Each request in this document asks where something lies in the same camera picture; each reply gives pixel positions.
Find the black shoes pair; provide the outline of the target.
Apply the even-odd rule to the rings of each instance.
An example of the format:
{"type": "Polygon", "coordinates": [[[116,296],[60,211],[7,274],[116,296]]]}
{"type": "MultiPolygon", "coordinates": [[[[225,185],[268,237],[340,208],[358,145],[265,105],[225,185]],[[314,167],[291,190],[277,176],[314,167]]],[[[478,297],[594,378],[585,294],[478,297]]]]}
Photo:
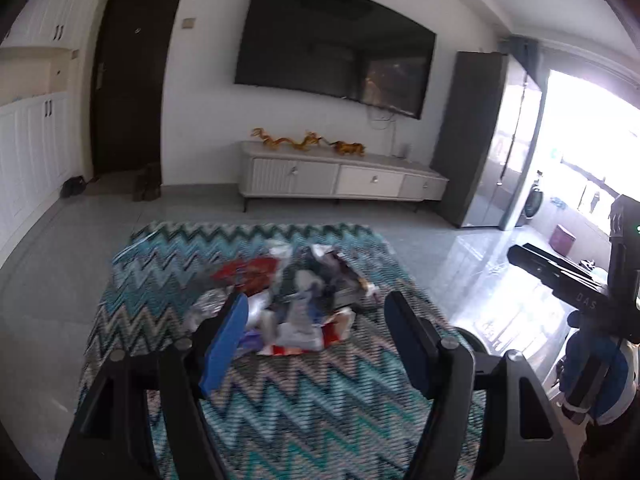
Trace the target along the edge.
{"type": "Polygon", "coordinates": [[[87,183],[83,176],[71,177],[63,183],[60,197],[66,200],[66,198],[80,195],[85,192],[86,187],[87,183]]]}

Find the golden dragon figurine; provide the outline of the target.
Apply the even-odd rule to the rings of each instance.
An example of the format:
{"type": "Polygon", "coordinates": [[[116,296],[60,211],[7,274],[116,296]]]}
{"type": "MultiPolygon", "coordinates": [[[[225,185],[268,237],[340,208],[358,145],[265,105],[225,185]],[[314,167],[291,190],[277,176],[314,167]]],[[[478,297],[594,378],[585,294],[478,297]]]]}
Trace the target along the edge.
{"type": "Polygon", "coordinates": [[[306,152],[314,146],[319,146],[324,141],[323,136],[319,136],[318,133],[313,131],[307,131],[301,141],[296,141],[286,136],[278,136],[275,138],[274,136],[270,136],[264,128],[254,128],[250,136],[259,140],[266,148],[270,148],[270,150],[273,151],[277,151],[281,146],[287,145],[296,151],[306,152]]]}

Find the white wall charger device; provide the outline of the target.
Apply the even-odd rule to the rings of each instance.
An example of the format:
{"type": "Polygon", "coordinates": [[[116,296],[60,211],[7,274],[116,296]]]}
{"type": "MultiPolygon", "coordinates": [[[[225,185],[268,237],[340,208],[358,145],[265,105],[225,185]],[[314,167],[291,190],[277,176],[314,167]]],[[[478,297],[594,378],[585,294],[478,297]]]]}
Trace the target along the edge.
{"type": "Polygon", "coordinates": [[[400,159],[407,159],[410,153],[410,145],[408,143],[401,143],[397,150],[396,156],[400,159]]]}

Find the washing machine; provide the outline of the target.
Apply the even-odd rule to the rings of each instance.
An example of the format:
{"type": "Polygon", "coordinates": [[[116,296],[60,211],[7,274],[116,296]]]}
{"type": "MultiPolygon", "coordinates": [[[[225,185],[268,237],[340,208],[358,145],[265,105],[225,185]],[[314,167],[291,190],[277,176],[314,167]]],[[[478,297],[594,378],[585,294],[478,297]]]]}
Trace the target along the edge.
{"type": "Polygon", "coordinates": [[[540,186],[540,178],[537,178],[529,189],[523,210],[518,217],[517,226],[524,226],[529,220],[532,220],[544,201],[544,191],[540,186]]]}

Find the teal zigzag rug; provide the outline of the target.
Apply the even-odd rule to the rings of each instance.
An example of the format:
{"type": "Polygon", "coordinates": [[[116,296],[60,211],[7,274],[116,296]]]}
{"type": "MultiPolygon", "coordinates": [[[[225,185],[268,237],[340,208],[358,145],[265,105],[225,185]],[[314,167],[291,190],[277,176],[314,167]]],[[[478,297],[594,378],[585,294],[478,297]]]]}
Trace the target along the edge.
{"type": "MultiPolygon", "coordinates": [[[[292,248],[294,266],[311,245],[338,249],[382,294],[398,290],[442,336],[454,336],[393,248],[367,226],[153,222],[112,261],[80,391],[89,390],[111,350],[145,354],[177,339],[218,266],[280,244],[292,248]]],[[[369,298],[349,337],[326,350],[235,360],[202,409],[232,479],[399,479],[431,404],[410,385],[381,300],[369,298]]]]}

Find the red snack wrapper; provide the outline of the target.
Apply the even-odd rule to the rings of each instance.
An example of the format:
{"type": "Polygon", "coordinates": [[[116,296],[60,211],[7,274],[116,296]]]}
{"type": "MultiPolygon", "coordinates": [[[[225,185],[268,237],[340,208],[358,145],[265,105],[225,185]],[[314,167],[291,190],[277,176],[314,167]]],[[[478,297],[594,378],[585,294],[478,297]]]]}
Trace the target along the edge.
{"type": "Polygon", "coordinates": [[[223,264],[216,270],[212,279],[231,285],[246,296],[254,296],[271,286],[276,276],[278,260],[260,256],[248,260],[235,259],[223,264]]]}

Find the large black wall television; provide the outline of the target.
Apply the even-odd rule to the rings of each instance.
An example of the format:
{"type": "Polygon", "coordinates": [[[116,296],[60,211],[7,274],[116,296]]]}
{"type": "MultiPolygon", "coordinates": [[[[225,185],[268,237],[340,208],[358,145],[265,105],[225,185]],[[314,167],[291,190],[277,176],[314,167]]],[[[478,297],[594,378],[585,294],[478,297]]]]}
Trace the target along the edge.
{"type": "Polygon", "coordinates": [[[435,46],[434,32],[371,0],[250,0],[234,81],[418,119],[435,46]]]}

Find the white lower shoe cabinet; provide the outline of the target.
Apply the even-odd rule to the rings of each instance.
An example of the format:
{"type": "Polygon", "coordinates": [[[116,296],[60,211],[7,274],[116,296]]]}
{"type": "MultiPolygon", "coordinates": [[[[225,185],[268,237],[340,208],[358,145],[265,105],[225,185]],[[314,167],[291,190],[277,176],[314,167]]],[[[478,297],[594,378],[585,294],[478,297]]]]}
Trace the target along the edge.
{"type": "Polygon", "coordinates": [[[1,259],[58,200],[77,172],[65,91],[1,107],[1,259]]]}

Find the white TV cabinet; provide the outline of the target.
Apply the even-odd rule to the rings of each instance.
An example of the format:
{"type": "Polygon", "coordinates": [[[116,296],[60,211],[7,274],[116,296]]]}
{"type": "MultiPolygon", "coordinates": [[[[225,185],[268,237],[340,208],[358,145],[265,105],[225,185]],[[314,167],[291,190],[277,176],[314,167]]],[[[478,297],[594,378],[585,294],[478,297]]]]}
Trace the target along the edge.
{"type": "Polygon", "coordinates": [[[448,180],[417,162],[365,154],[339,155],[329,148],[270,150],[257,141],[241,147],[239,192],[253,198],[438,202],[448,180]]]}

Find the dark brown entrance door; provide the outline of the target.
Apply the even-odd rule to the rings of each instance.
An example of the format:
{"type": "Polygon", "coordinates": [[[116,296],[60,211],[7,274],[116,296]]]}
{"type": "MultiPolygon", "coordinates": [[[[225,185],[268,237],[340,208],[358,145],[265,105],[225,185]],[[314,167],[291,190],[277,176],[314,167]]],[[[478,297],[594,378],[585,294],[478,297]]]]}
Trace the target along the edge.
{"type": "Polygon", "coordinates": [[[90,98],[98,176],[160,163],[160,118],[169,40],[180,0],[107,0],[90,98]]]}

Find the blue grey curtain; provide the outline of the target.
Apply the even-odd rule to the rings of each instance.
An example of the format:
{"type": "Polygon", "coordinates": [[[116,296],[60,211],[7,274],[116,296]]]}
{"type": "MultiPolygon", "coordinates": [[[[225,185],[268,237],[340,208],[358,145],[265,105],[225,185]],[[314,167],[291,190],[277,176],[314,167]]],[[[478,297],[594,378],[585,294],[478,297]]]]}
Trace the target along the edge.
{"type": "Polygon", "coordinates": [[[538,40],[525,36],[509,37],[509,52],[523,66],[526,73],[536,81],[540,88],[544,86],[544,74],[541,73],[541,48],[538,40]]]}

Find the golden tiger figurine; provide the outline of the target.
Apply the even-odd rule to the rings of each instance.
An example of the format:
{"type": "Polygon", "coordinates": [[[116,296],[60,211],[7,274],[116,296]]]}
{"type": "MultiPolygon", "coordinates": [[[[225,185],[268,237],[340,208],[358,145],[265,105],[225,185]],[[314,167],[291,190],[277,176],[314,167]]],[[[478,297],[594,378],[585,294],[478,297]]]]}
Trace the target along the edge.
{"type": "Polygon", "coordinates": [[[331,143],[331,148],[334,149],[334,152],[345,156],[345,155],[357,155],[363,156],[366,154],[366,148],[361,143],[348,143],[344,141],[335,141],[331,143]]]}

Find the white upper wall cabinet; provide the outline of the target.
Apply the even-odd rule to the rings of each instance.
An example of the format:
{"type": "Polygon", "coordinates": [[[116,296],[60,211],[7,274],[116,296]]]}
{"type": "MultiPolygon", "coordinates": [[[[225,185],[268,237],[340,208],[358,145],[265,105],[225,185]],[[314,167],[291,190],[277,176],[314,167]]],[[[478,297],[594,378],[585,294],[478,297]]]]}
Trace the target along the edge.
{"type": "Polygon", "coordinates": [[[29,0],[2,40],[2,48],[68,48],[82,0],[29,0]]]}

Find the brown boots pair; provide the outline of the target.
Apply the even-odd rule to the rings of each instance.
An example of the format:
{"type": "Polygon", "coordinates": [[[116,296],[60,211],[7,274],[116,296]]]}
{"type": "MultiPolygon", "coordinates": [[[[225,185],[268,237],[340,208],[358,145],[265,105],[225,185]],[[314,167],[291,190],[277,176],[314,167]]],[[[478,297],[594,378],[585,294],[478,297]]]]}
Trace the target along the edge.
{"type": "Polygon", "coordinates": [[[162,170],[160,164],[146,165],[134,178],[134,190],[132,200],[134,202],[150,202],[162,196],[162,170]]]}

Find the grey double-door refrigerator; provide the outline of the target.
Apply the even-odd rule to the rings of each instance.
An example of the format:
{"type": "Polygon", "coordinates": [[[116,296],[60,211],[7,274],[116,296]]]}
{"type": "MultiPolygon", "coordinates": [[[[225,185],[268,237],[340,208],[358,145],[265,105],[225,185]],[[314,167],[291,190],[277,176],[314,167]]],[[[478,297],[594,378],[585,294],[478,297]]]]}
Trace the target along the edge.
{"type": "Polygon", "coordinates": [[[514,56],[460,51],[432,168],[437,212],[457,228],[513,229],[524,205],[542,91],[514,56]]]}

